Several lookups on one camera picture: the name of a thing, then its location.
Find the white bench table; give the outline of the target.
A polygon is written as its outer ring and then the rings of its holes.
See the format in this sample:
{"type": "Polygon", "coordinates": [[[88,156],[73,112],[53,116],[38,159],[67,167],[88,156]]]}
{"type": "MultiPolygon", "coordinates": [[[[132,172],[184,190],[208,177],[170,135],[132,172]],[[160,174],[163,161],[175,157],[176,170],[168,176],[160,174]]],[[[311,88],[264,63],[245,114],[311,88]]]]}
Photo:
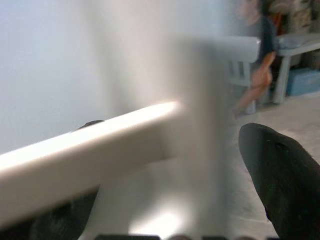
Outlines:
{"type": "Polygon", "coordinates": [[[276,55],[282,57],[272,97],[274,104],[285,100],[291,59],[294,56],[320,49],[320,33],[289,33],[276,37],[278,50],[276,55]]]}

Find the white slatted chair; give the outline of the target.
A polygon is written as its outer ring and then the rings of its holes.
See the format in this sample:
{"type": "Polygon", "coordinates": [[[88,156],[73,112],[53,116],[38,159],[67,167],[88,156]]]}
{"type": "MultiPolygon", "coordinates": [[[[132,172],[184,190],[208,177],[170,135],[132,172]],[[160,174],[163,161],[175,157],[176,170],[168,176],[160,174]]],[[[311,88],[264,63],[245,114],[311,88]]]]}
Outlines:
{"type": "Polygon", "coordinates": [[[236,86],[251,85],[251,64],[258,59],[261,40],[251,36],[226,36],[221,39],[224,73],[236,86]]]}

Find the blue storage box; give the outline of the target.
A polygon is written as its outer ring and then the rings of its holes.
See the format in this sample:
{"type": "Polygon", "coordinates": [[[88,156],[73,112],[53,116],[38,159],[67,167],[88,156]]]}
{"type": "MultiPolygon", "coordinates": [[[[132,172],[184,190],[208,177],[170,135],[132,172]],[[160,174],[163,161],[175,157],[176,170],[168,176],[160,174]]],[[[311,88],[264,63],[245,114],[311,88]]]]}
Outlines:
{"type": "Polygon", "coordinates": [[[288,74],[286,95],[301,96],[320,91],[320,70],[311,68],[292,69],[288,74]]]}

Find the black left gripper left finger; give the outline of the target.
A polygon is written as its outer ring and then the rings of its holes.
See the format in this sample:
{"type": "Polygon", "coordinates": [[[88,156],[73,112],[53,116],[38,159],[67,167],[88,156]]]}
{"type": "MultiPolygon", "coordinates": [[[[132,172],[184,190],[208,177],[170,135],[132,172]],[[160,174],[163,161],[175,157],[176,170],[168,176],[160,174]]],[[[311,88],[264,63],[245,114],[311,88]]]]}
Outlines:
{"type": "Polygon", "coordinates": [[[0,240],[78,240],[88,222],[97,191],[0,231],[0,240]]]}

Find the person in dark shirt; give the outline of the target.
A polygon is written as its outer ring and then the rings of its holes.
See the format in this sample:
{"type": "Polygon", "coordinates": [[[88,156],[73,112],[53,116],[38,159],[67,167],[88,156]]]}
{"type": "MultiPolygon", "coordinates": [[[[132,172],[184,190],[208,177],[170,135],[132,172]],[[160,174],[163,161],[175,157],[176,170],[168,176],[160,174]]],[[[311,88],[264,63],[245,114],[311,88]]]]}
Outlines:
{"type": "Polygon", "coordinates": [[[233,33],[260,40],[257,60],[250,67],[250,87],[232,109],[237,116],[261,97],[273,81],[272,63],[276,58],[276,34],[271,20],[261,13],[260,0],[235,0],[237,24],[233,33]]]}

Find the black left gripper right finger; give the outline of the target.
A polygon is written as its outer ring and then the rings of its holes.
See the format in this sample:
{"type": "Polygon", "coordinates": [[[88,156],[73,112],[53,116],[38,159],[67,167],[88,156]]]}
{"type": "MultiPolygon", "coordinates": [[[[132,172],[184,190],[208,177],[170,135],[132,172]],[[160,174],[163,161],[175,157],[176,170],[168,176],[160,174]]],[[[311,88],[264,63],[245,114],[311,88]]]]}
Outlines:
{"type": "Polygon", "coordinates": [[[280,240],[320,240],[320,164],[294,138],[247,123],[238,147],[280,240]]]}

